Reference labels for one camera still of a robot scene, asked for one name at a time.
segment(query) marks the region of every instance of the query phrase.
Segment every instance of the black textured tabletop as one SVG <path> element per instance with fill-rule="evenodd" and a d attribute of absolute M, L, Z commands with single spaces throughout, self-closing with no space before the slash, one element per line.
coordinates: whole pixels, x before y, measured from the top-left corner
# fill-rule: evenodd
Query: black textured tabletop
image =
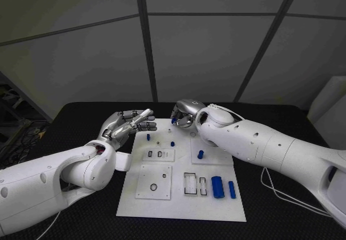
<path fill-rule="evenodd" d="M 284 134 L 327 146 L 301 110 L 288 105 L 219 103 L 245 119 L 265 124 Z M 157 118 L 168 118 L 174 103 L 75 102 L 60 110 L 29 159 L 82 146 L 94 140 L 105 119 L 114 112 L 151 108 Z M 134 136 L 119 149 L 131 152 Z M 104 190 L 82 198 L 60 212 L 42 239 L 346 239 L 346 230 L 334 220 L 282 201 L 261 184 L 262 168 L 236 158 L 233 168 L 246 222 L 206 221 L 145 217 L 118 217 L 124 172 L 114 172 Z M 269 171 L 275 188 L 313 206 L 320 206 L 305 188 Z M 3 239 L 34 240 L 55 216 Z"/>

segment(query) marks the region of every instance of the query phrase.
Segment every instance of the white plastic platform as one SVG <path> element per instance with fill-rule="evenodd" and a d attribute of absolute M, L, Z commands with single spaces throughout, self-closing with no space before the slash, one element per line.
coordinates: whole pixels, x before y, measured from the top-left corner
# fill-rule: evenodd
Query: white plastic platform
<path fill-rule="evenodd" d="M 145 131 L 135 134 L 131 168 L 125 174 L 117 216 L 246 222 L 232 158 L 229 159 L 232 164 L 225 164 L 225 153 L 215 151 L 213 155 L 220 154 L 223 156 L 223 159 L 216 159 L 215 157 L 216 165 L 210 164 L 210 160 L 207 160 L 207 164 L 193 164 L 192 139 L 200 139 L 196 128 L 193 126 L 179 128 L 171 125 L 170 119 L 156 119 L 154 121 L 157 123 L 157 131 Z M 202 141 L 193 140 L 193 148 L 199 148 L 199 144 L 200 149 L 205 148 L 205 156 L 210 157 L 210 153 L 207 152 L 209 147 Z M 144 151 L 148 148 L 174 149 L 174 161 L 143 161 Z M 167 169 L 171 167 L 170 200 L 167 199 L 168 197 L 164 200 L 137 198 L 137 191 L 143 190 L 138 189 L 138 177 L 143 165 L 163 165 Z M 199 179 L 206 178 L 207 196 L 200 196 L 200 189 L 197 189 L 197 196 L 184 196 L 184 173 L 196 174 L 197 188 Z M 225 197 L 219 199 L 213 197 L 213 176 L 222 177 Z M 230 198 L 229 181 L 233 181 L 236 199 Z M 151 179 L 144 184 L 144 189 L 148 189 L 151 184 L 157 184 L 158 190 L 158 183 L 160 178 Z"/>

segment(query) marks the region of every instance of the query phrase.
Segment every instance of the robotic hand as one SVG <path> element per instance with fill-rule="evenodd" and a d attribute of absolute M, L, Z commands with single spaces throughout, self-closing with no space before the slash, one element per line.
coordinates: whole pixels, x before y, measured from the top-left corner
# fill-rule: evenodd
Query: robotic hand
<path fill-rule="evenodd" d="M 194 121 L 207 145 L 292 178 L 346 228 L 346 150 L 301 141 L 242 117 L 241 121 L 235 121 L 229 112 L 215 104 L 203 107 L 199 101 L 184 99 L 176 103 L 170 118 L 183 128 L 192 126 Z M 333 168 L 337 170 L 329 180 Z"/>
<path fill-rule="evenodd" d="M 0 170 L 0 237 L 43 221 L 101 190 L 114 169 L 130 170 L 131 155 L 115 150 L 128 134 L 157 130 L 156 123 L 148 122 L 154 119 L 150 109 L 115 112 L 96 140 L 85 146 Z M 73 189 L 62 190 L 60 178 Z"/>

